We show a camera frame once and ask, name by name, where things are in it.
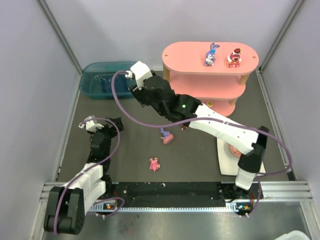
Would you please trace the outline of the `small brown toy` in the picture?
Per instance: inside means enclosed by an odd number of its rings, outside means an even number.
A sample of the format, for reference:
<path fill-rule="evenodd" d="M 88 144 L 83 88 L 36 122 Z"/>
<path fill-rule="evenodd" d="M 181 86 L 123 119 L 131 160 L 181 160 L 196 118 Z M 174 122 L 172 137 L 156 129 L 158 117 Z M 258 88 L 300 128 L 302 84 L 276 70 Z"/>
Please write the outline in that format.
<path fill-rule="evenodd" d="M 186 130 L 187 128 L 188 128 L 187 126 L 185 126 L 185 125 L 183 125 L 183 124 L 181 125 L 181 130 L 182 130 L 182 131 Z"/>

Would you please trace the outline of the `pink pig toy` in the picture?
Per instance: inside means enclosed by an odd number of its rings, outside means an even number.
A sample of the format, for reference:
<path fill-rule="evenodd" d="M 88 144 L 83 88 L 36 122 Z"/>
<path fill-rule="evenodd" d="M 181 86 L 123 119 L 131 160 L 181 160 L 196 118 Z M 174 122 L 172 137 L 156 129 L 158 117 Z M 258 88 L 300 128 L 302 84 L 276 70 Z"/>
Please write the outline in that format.
<path fill-rule="evenodd" d="M 150 161 L 149 169 L 152 170 L 153 172 L 156 172 L 161 167 L 157 157 L 151 158 L 149 161 Z"/>

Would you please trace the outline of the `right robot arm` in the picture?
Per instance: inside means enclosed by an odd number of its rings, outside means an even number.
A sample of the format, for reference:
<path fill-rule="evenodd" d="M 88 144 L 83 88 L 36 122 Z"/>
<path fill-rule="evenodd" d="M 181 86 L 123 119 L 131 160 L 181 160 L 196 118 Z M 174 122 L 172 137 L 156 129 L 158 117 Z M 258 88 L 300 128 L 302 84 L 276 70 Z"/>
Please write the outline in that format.
<path fill-rule="evenodd" d="M 169 82 L 158 75 L 142 80 L 127 75 L 126 84 L 141 106 L 151 106 L 172 123 L 203 131 L 235 147 L 240 158 L 231 197 L 237 199 L 249 195 L 263 163 L 267 144 L 265 135 L 245 129 L 243 125 L 237 127 L 229 118 L 190 95 L 176 94 Z"/>

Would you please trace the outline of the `strawberry bear cake toy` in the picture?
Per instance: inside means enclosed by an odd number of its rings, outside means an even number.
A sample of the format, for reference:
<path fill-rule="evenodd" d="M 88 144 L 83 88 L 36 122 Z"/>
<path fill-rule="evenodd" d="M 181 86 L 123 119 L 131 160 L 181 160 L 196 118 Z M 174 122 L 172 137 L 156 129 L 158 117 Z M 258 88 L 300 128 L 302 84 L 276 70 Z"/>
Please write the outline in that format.
<path fill-rule="evenodd" d="M 238 68 L 241 65 L 242 58 L 241 58 L 241 49 L 235 48 L 231 54 L 227 56 L 226 65 L 228 68 Z"/>

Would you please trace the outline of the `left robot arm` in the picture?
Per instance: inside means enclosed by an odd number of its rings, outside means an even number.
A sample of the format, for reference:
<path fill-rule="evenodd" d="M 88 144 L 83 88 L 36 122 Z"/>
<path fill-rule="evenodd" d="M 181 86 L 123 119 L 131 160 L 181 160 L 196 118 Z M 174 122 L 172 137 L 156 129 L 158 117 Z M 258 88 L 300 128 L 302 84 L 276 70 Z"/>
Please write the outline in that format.
<path fill-rule="evenodd" d="M 108 170 L 111 163 L 113 138 L 119 138 L 124 125 L 120 117 L 106 118 L 99 123 L 95 116 L 88 116 L 79 128 L 90 135 L 90 151 L 82 170 L 69 182 L 54 186 L 48 194 L 43 222 L 46 232 L 78 235 L 85 216 L 92 207 L 106 204 L 107 210 L 118 211 L 125 203 L 118 197 Z"/>

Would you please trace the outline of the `purple bunny toy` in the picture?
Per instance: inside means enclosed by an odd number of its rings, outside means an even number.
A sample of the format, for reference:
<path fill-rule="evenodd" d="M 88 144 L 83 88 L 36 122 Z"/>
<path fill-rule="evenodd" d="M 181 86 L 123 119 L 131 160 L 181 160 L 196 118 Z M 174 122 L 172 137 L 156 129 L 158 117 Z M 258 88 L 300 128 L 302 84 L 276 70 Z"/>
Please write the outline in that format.
<path fill-rule="evenodd" d="M 206 67 L 214 66 L 216 61 L 216 51 L 217 51 L 217 48 L 219 47 L 220 45 L 215 44 L 214 42 L 210 44 L 210 50 L 205 54 L 204 66 Z"/>

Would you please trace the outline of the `purple figure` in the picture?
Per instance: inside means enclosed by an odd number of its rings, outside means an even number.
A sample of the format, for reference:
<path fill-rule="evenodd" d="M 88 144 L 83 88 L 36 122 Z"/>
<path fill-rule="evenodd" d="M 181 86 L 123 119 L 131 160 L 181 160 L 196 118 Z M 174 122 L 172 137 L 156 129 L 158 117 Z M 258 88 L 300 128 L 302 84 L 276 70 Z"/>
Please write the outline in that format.
<path fill-rule="evenodd" d="M 160 133 L 162 134 L 160 137 L 162 139 L 162 143 L 165 145 L 169 144 L 174 139 L 174 135 L 169 131 L 166 131 L 164 128 L 160 128 Z"/>

